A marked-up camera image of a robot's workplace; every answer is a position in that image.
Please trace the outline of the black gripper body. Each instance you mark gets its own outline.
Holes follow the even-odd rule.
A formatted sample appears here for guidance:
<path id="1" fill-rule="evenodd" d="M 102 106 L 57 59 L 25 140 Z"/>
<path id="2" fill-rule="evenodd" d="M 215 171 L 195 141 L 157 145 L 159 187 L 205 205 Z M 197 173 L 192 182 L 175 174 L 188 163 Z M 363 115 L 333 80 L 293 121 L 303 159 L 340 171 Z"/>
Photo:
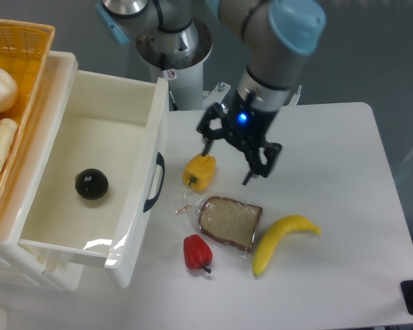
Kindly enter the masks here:
<path id="1" fill-rule="evenodd" d="M 238 92 L 232 99 L 226 115 L 226 121 L 233 134 L 240 141 L 245 141 L 251 149 L 279 150 L 279 144 L 268 142 L 266 134 L 275 119 L 278 109 L 273 111 L 258 109 L 259 100 L 254 90 L 242 97 Z"/>

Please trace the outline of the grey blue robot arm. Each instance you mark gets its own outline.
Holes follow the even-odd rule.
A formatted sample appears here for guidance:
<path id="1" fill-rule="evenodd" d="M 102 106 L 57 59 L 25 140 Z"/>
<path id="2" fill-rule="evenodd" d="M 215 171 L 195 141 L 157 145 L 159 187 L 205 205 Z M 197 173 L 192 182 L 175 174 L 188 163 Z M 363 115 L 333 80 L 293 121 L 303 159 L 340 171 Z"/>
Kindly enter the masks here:
<path id="1" fill-rule="evenodd" d="M 230 105 L 209 105 L 197 131 L 203 155 L 213 142 L 226 140 L 242 152 L 253 177 L 268 177 L 282 151 L 266 140 L 279 110 L 287 105 L 308 58 L 326 26 L 316 1 L 208 1 L 218 20 L 252 51 Z"/>

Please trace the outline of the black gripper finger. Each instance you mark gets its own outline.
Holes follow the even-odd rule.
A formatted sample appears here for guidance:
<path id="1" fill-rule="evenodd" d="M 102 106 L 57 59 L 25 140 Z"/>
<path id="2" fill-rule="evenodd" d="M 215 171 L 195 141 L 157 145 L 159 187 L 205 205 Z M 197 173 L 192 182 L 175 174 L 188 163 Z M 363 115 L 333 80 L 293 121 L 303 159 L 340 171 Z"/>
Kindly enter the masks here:
<path id="1" fill-rule="evenodd" d="M 267 178 L 278 160 L 282 145 L 266 140 L 258 143 L 243 144 L 243 153 L 249 165 L 249 171 L 242 184 L 245 186 L 251 178 L 262 176 Z"/>
<path id="2" fill-rule="evenodd" d="M 198 123 L 196 131 L 202 135 L 204 148 L 201 156 L 209 154 L 213 143 L 216 140 L 227 141 L 229 134 L 229 124 L 227 123 L 227 113 L 220 103 L 214 102 L 209 106 Z"/>

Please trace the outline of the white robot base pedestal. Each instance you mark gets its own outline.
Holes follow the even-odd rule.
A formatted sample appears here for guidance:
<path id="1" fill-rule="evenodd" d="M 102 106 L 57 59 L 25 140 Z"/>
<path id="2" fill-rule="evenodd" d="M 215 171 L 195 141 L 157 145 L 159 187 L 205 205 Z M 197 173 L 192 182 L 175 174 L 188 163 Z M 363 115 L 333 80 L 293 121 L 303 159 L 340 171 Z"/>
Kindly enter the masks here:
<path id="1" fill-rule="evenodd" d="M 226 98 L 231 87 L 225 82 L 204 89 L 213 40 L 191 1 L 98 1 L 96 11 L 117 43 L 136 46 L 151 81 L 167 80 L 172 110 L 206 109 Z"/>

